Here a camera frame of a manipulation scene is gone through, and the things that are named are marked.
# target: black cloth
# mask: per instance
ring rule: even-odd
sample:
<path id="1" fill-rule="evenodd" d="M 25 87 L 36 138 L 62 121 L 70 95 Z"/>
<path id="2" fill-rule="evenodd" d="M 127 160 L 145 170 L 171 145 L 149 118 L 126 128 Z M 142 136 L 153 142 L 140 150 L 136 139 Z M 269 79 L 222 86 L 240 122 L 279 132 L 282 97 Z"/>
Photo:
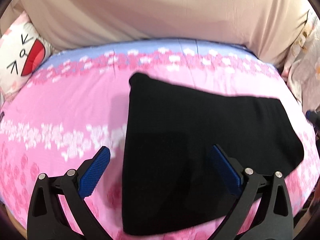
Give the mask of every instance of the black cloth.
<path id="1" fill-rule="evenodd" d="M 287 176 L 303 146 L 281 102 L 225 97 L 136 73 L 123 162 L 124 232 L 153 235 L 227 214 L 231 196 L 209 160 L 219 144 L 243 167 Z"/>

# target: mattress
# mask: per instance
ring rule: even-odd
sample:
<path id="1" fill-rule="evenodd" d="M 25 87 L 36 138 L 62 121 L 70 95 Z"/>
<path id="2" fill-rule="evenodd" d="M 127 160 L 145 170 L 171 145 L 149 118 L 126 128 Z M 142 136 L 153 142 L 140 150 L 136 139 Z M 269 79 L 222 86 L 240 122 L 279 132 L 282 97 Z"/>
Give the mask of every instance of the mattress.
<path id="1" fill-rule="evenodd" d="M 121 175 L 128 81 L 137 71 L 220 95 L 278 98 L 304 147 L 303 161 L 285 178 L 293 213 L 299 211 L 317 182 L 320 161 L 313 127 L 276 69 L 239 46 L 170 39 L 63 51 L 3 105 L 0 198 L 22 226 L 39 173 L 60 176 L 77 169 L 104 145 L 111 151 L 110 164 L 85 201 L 113 239 L 130 238 L 122 230 Z M 65 199 L 60 200 L 72 229 L 80 232 Z M 249 228 L 257 206 L 241 231 Z M 222 219 L 148 239 L 207 239 Z"/>

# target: cartoon pillow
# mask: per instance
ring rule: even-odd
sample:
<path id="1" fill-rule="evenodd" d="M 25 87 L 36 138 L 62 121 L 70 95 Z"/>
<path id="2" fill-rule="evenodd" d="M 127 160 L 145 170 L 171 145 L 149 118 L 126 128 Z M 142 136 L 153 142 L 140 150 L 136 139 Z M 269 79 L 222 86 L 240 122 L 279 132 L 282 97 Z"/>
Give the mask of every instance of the cartoon pillow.
<path id="1" fill-rule="evenodd" d="M 0 38 L 0 92 L 12 101 L 34 70 L 52 53 L 23 12 Z"/>

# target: silver bolt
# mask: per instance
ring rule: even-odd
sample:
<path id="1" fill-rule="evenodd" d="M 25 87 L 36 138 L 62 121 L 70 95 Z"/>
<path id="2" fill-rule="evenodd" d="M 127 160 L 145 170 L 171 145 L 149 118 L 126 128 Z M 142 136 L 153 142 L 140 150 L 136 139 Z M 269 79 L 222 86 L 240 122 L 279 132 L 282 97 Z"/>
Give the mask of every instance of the silver bolt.
<path id="1" fill-rule="evenodd" d="M 44 173 L 41 173 L 38 178 L 39 178 L 39 179 L 44 179 L 44 178 L 45 178 L 45 174 L 44 174 Z"/>
<path id="2" fill-rule="evenodd" d="M 253 169 L 251 169 L 251 168 L 246 168 L 246 169 L 244 170 L 244 172 L 245 172 L 246 174 L 248 174 L 248 175 L 252 175 L 252 174 L 253 174 Z"/>
<path id="3" fill-rule="evenodd" d="M 73 175 L 75 175 L 76 174 L 76 171 L 75 170 L 68 170 L 67 171 L 67 175 L 68 176 L 73 176 Z"/>
<path id="4" fill-rule="evenodd" d="M 282 177 L 282 173 L 281 173 L 280 171 L 276 171 L 276 176 L 277 176 L 278 178 L 281 178 L 281 177 Z"/>

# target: textured grip surface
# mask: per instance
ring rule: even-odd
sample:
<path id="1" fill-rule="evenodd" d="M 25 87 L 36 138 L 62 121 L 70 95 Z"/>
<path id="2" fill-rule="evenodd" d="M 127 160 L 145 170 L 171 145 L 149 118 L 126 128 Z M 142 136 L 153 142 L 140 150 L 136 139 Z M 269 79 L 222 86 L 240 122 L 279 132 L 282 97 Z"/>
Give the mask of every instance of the textured grip surface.
<path id="1" fill-rule="evenodd" d="M 110 150 L 105 147 L 79 180 L 81 198 L 90 196 L 110 162 Z"/>
<path id="2" fill-rule="evenodd" d="M 224 154 L 215 145 L 212 147 L 210 158 L 230 194 L 240 196 L 242 194 L 241 178 Z"/>

